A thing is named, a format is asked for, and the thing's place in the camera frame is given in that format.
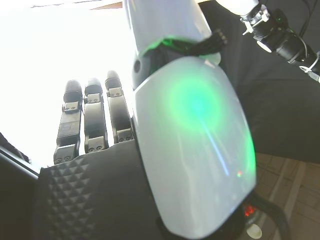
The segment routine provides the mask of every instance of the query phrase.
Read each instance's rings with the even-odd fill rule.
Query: bright white background
[[[133,45],[123,9],[40,7],[0,13],[0,132],[36,166],[53,164],[66,82],[120,76],[131,98]],[[106,109],[109,143],[113,136]],[[84,153],[82,138],[80,153]]]

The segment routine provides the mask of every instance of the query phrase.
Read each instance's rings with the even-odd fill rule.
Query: brown floor
[[[256,154],[257,180],[256,190],[265,198],[271,194],[285,159],[282,157]],[[291,160],[285,177],[279,187],[274,202],[284,207],[291,185],[298,169],[298,161]],[[320,164],[308,163],[290,218],[292,240],[320,239]],[[267,218],[262,228],[261,240],[273,240],[275,224]],[[240,240],[251,240],[246,233]]]

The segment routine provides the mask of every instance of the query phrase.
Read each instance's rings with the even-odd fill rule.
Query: black backdrop
[[[313,6],[315,0],[307,0]],[[299,32],[308,9],[302,0],[269,0]],[[240,17],[215,1],[200,3],[211,29],[221,28],[228,45],[221,67],[233,84],[251,129],[256,152],[320,163],[320,84],[280,56],[260,48]],[[320,3],[303,37],[320,51]]]

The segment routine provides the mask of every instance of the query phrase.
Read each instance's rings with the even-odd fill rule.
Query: diamond pattern texture
[[[50,197],[47,222],[51,239],[94,239],[90,178],[84,158],[62,163],[50,169]]]

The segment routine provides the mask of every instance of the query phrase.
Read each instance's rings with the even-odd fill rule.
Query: white cap
[[[256,225],[252,224],[247,230],[246,233],[249,235],[252,239],[260,239],[262,237],[262,230],[261,228]]]

